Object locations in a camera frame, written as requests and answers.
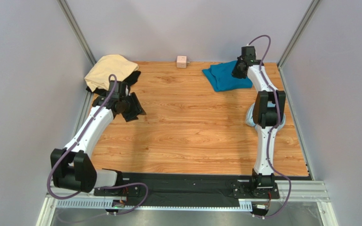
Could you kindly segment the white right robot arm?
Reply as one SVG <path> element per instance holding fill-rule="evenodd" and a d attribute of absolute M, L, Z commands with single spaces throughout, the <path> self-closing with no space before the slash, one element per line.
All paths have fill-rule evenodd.
<path fill-rule="evenodd" d="M 258 134 L 257 157 L 248 187 L 250 193 L 258 197 L 260 193 L 268 193 L 276 187 L 273 155 L 276 134 L 285 122 L 286 94 L 272 84 L 263 63 L 255 57 L 239 56 L 232 76 L 239 79 L 249 78 L 257 91 L 247 120 Z"/>

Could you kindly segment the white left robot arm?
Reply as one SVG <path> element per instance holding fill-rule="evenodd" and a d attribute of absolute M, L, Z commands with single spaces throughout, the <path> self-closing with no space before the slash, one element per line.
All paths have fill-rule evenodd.
<path fill-rule="evenodd" d="M 85 193 L 94 188 L 115 186 L 118 172 L 95 169 L 91 162 L 92 153 L 102 133 L 118 114 L 130 122 L 145 113 L 134 92 L 126 96 L 97 97 L 75 137 L 64 148 L 54 149 L 50 155 L 53 169 L 50 179 L 54 186 Z"/>

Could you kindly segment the blue t shirt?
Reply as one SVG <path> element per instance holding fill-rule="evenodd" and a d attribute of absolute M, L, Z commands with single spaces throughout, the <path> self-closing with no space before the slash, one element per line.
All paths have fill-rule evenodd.
<path fill-rule="evenodd" d="M 232 71 L 237 61 L 220 63 L 211 65 L 207 69 L 203 69 L 202 73 L 215 92 L 230 91 L 235 89 L 250 89 L 253 87 L 252 81 L 248 78 L 238 79 L 232 76 Z"/>

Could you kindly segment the beige t shirt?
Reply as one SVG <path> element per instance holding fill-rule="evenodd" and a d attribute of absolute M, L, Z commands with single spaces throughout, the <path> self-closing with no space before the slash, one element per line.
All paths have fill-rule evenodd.
<path fill-rule="evenodd" d="M 91 91 L 96 89 L 108 90 L 109 76 L 111 74 L 116 76 L 117 81 L 124 81 L 138 69 L 139 65 L 137 63 L 129 61 L 122 55 L 105 55 L 91 68 L 84 80 Z"/>

